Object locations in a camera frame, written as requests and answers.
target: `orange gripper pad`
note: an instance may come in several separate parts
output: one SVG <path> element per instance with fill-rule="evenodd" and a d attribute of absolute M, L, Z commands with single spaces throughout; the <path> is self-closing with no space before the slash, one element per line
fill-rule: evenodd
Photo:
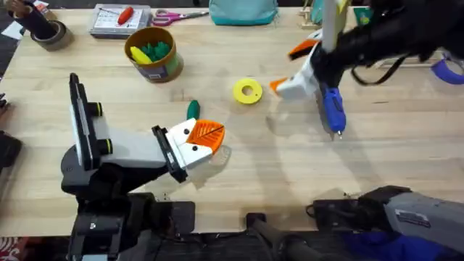
<path fill-rule="evenodd" d="M 214 154 L 222 144 L 224 135 L 224 125 L 211 120 L 197 120 L 194 129 L 187 138 L 187 142 L 208 146 Z"/>

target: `green object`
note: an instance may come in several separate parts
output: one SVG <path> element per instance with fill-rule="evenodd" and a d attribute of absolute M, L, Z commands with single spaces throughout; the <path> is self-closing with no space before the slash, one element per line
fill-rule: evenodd
<path fill-rule="evenodd" d="M 355 7 L 353 8 L 355 13 L 357 25 L 367 25 L 372 17 L 372 10 L 369 7 Z"/>
<path fill-rule="evenodd" d="M 195 120 L 198 120 L 200 118 L 200 104 L 197 100 L 191 101 L 190 105 L 188 106 L 187 120 L 191 118 L 195 118 Z"/>
<path fill-rule="evenodd" d="M 169 54 L 171 48 L 165 42 L 159 41 L 156 46 L 152 46 L 148 43 L 146 46 L 141 48 L 142 52 L 145 53 L 151 61 L 156 62 L 166 57 Z"/>

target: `yellow marker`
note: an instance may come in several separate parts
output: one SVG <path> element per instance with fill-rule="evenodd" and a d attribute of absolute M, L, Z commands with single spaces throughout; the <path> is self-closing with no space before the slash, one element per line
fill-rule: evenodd
<path fill-rule="evenodd" d="M 150 58 L 143 53 L 139 48 L 132 46 L 130 48 L 130 52 L 132 53 L 132 58 L 140 65 L 149 65 L 152 63 Z"/>
<path fill-rule="evenodd" d="M 245 88 L 251 88 L 252 92 L 248 95 L 244 94 Z M 242 104 L 254 104 L 261 99 L 262 87 L 253 79 L 244 78 L 235 83 L 233 87 L 233 97 Z"/>

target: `yellow ring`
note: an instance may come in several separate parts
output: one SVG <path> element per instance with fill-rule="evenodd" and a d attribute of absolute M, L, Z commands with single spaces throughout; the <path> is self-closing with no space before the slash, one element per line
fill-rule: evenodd
<path fill-rule="evenodd" d="M 243 89 L 248 86 L 252 89 L 250 95 L 245 95 Z M 233 87 L 233 97 L 242 104 L 254 104 L 261 99 L 262 87 L 253 79 L 244 78 L 235 83 Z"/>

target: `table surface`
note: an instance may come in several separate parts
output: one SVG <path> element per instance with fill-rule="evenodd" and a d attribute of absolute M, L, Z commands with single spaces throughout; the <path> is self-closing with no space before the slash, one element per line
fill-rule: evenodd
<path fill-rule="evenodd" d="M 139 189 L 195 202 L 197 232 L 241 230 L 248 212 L 267 213 L 279 228 L 314 229 L 305 215 L 312 200 L 387 184 L 464 202 L 464 88 L 428 69 L 401 69 L 374 87 L 359 86 L 345 73 L 347 129 L 332 141 L 315 99 L 282 101 L 268 88 L 303 62 L 286 57 L 309 34 L 297 26 L 298 10 L 281 8 L 276 22 L 258 27 L 219 27 L 208 17 L 174 23 L 168 29 L 185 67 L 163 84 L 139 75 L 123 53 L 124 41 L 87 33 L 91 10 L 54 11 L 75 42 L 48 53 L 24 37 L 0 85 L 14 103 L 1 127 L 24 142 L 17 164 L 1 176 L 0 235 L 70 234 L 77 204 L 62 192 L 59 169 L 73 145 L 70 73 L 79 75 L 90 101 L 103 104 L 112 127 L 150 135 L 154 125 L 184 121 L 192 99 L 201 104 L 202 118 L 225 125 L 219 156 L 190 171 L 188 181 L 177 184 L 164 175 Z M 384 71 L 362 73 L 372 78 Z M 241 78 L 263 85 L 260 102 L 245 106 L 233 99 Z"/>

